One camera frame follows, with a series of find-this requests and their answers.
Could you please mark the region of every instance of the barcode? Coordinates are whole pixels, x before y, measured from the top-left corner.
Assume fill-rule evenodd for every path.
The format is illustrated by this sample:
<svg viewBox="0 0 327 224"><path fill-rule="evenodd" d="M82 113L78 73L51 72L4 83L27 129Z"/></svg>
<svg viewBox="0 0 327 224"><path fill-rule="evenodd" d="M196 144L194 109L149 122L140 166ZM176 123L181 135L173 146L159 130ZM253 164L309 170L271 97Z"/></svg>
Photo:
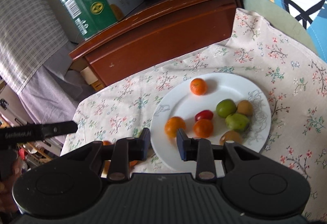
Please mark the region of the barcode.
<svg viewBox="0 0 327 224"><path fill-rule="evenodd" d="M82 35L85 35L87 33L87 30L86 30L86 28L85 28L85 26L83 24L83 21L81 21L80 18L75 20L75 24L76 24L78 30L81 32Z"/></svg>
<svg viewBox="0 0 327 224"><path fill-rule="evenodd" d="M82 13L75 0L67 0L65 6L72 19L77 18Z"/></svg>

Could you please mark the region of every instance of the orange tomato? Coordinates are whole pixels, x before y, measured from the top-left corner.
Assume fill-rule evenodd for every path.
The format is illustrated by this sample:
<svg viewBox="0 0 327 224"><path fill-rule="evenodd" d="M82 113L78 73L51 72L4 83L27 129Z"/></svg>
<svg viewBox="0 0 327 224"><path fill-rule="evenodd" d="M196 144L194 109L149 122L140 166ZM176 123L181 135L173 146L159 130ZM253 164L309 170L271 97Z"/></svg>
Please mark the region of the orange tomato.
<svg viewBox="0 0 327 224"><path fill-rule="evenodd" d="M107 140L102 141L102 142L103 142L103 145L104 145L104 146L112 145L111 142L110 142L110 141L107 141Z"/></svg>
<svg viewBox="0 0 327 224"><path fill-rule="evenodd" d="M171 117L165 124L165 133L168 137L176 137L179 128L186 129L186 123L178 116Z"/></svg>
<svg viewBox="0 0 327 224"><path fill-rule="evenodd" d="M195 95L204 95L208 90L208 86L203 79L193 79L190 84L190 89Z"/></svg>
<svg viewBox="0 0 327 224"><path fill-rule="evenodd" d="M214 125L211 120L208 119L200 119L193 126L193 132L202 138L209 137L214 131Z"/></svg>
<svg viewBox="0 0 327 224"><path fill-rule="evenodd" d="M130 167L134 167L137 164L137 160L130 161Z"/></svg>

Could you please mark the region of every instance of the screw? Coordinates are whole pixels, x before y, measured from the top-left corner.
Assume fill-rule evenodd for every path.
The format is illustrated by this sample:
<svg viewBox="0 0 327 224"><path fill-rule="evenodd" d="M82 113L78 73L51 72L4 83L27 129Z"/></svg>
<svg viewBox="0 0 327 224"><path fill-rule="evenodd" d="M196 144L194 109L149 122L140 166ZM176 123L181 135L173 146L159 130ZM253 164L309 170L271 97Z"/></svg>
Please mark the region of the screw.
<svg viewBox="0 0 327 224"><path fill-rule="evenodd" d="M199 173L199 178L201 180L211 180L215 177L215 175L210 171L202 171Z"/></svg>
<svg viewBox="0 0 327 224"><path fill-rule="evenodd" d="M109 175L109 179L112 181L122 181L125 179L125 175L121 172L113 172Z"/></svg>

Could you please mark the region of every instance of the green box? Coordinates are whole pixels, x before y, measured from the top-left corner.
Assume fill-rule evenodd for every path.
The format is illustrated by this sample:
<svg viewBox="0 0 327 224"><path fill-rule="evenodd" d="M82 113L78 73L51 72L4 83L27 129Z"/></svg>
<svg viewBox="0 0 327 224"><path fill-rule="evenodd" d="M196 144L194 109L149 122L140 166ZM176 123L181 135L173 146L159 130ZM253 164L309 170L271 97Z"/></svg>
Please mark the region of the green box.
<svg viewBox="0 0 327 224"><path fill-rule="evenodd" d="M107 0L60 0L84 39L115 24L117 19Z"/></svg>

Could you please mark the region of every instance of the person's hand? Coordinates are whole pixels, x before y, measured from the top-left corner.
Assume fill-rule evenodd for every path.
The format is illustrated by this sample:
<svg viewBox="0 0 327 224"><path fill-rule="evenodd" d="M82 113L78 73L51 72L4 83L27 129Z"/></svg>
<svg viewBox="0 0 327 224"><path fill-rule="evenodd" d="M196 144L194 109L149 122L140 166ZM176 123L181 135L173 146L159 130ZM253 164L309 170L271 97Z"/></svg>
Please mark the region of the person's hand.
<svg viewBox="0 0 327 224"><path fill-rule="evenodd" d="M0 212L13 213L18 210L12 197L12 186L16 179L22 174L22 160L18 158L12 165L12 175L0 182Z"/></svg>

